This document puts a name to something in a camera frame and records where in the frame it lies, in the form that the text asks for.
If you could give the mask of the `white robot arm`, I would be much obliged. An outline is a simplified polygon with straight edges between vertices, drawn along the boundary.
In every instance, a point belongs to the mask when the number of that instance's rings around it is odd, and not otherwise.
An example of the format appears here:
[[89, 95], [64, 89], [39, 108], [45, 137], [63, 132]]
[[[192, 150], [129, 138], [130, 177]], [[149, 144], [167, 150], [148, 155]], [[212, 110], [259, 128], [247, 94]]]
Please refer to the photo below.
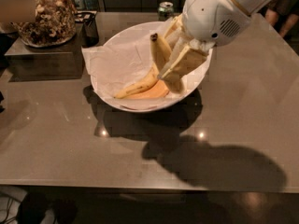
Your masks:
[[206, 61], [215, 46], [231, 43], [249, 26], [251, 15], [271, 0], [185, 0], [178, 40], [158, 78], [173, 82]]

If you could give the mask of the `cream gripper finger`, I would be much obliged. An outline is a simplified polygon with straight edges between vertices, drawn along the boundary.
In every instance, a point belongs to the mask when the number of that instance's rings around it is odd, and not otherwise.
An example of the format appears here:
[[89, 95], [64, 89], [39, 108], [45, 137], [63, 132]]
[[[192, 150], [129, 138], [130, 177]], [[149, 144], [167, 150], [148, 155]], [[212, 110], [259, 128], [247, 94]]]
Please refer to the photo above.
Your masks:
[[204, 63], [207, 56], [207, 51], [185, 45], [177, 58], [165, 65], [158, 78], [167, 82], [180, 80]]
[[187, 38], [182, 24], [182, 15], [173, 18], [163, 35], [163, 47], [173, 49], [187, 43]]

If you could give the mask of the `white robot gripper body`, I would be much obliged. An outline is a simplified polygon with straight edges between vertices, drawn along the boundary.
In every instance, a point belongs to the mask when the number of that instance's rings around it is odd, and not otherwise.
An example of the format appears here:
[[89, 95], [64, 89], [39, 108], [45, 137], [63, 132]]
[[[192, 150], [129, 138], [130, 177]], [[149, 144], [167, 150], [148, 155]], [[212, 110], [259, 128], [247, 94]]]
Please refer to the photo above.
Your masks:
[[231, 43], [250, 24], [236, 0], [185, 0], [182, 23], [187, 35], [207, 43]]

